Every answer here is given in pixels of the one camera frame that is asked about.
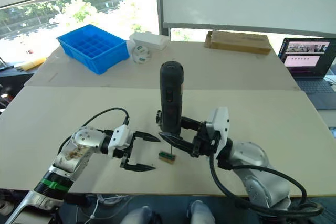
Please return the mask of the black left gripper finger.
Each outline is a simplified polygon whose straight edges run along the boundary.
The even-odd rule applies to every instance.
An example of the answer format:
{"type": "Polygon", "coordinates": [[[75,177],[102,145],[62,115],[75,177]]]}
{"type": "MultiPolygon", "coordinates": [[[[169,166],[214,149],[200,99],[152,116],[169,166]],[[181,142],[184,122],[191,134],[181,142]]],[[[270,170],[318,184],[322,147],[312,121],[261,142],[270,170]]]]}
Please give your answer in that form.
{"type": "Polygon", "coordinates": [[[155,137],[152,134],[146,133],[146,132],[135,131],[134,135],[135,135],[135,137],[141,138],[144,141],[148,141],[148,142],[160,142],[160,140],[157,137],[155,137]]]}
{"type": "Polygon", "coordinates": [[[147,172],[154,170],[155,167],[150,166],[150,165],[144,165],[144,164],[124,164],[123,168],[125,170],[133,171],[133,172],[147,172]]]}

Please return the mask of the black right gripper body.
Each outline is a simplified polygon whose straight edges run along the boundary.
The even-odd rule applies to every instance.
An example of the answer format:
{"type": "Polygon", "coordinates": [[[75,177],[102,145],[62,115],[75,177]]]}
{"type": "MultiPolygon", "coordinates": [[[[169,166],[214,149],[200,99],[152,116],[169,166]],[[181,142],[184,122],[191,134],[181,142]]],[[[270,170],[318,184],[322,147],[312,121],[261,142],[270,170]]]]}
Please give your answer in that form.
{"type": "Polygon", "coordinates": [[[219,131],[209,133],[206,122],[202,122],[193,139],[192,157],[202,155],[210,157],[217,152],[218,144],[219,131]]]}

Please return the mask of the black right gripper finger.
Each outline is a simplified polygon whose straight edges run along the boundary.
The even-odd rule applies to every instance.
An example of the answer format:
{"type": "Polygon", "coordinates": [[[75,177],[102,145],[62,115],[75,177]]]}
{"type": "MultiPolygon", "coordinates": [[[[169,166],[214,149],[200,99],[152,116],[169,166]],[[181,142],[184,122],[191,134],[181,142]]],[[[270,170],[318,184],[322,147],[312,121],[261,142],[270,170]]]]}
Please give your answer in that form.
{"type": "Polygon", "coordinates": [[[170,132],[159,132],[159,136],[173,147],[190,154],[190,156],[194,156],[194,145],[188,141],[185,141],[179,135],[170,132]]]}
{"type": "Polygon", "coordinates": [[[202,128],[204,122],[197,121],[188,117],[181,117],[181,128],[193,131],[199,131],[202,128]]]}

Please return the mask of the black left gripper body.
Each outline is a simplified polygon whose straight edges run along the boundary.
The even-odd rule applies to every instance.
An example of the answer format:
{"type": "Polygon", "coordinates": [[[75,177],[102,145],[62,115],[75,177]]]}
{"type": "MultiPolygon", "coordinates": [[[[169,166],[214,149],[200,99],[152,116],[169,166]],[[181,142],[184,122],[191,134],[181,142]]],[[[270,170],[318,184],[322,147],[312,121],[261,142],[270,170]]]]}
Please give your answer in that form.
{"type": "Polygon", "coordinates": [[[125,149],[115,148],[113,150],[112,157],[121,159],[120,168],[136,168],[137,167],[136,165],[129,164],[129,158],[133,150],[134,140],[135,140],[135,137],[132,134],[130,144],[128,147],[126,147],[125,149]]]}

